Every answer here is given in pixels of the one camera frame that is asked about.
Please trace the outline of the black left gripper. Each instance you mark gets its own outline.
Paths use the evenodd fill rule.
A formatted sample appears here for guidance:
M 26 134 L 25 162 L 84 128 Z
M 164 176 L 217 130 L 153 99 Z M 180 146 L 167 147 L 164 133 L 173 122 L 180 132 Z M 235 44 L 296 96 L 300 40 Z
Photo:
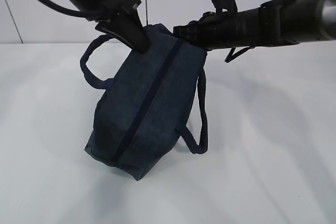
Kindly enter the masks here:
M 86 0 L 86 11 L 96 12 L 87 20 L 95 29 L 110 35 L 132 50 L 147 52 L 151 41 L 138 14 L 141 0 Z

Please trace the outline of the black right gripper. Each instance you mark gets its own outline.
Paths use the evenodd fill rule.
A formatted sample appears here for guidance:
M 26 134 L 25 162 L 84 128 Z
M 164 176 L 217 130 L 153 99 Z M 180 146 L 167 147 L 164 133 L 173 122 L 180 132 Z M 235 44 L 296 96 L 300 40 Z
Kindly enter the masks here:
M 173 27 L 173 35 L 208 51 L 228 49 L 233 38 L 231 32 L 235 30 L 235 16 L 229 12 L 205 12 L 199 20 Z

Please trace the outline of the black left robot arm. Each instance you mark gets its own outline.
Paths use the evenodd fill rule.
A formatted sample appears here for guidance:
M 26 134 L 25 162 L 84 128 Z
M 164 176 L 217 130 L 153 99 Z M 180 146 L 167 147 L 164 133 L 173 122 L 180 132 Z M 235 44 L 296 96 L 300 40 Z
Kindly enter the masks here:
M 151 41 L 142 26 L 137 8 L 141 0 L 69 0 L 81 12 L 100 12 L 88 21 L 95 29 L 110 35 L 131 49 L 145 53 Z

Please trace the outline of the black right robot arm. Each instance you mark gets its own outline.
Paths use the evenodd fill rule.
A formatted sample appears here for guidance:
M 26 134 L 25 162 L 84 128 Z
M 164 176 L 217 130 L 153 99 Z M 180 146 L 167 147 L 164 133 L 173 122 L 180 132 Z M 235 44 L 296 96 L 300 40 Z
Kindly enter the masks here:
M 256 47 L 281 47 L 335 40 L 335 0 L 271 0 L 239 11 L 236 0 L 211 0 L 215 11 L 175 26 L 173 34 L 208 51 L 230 54 Z

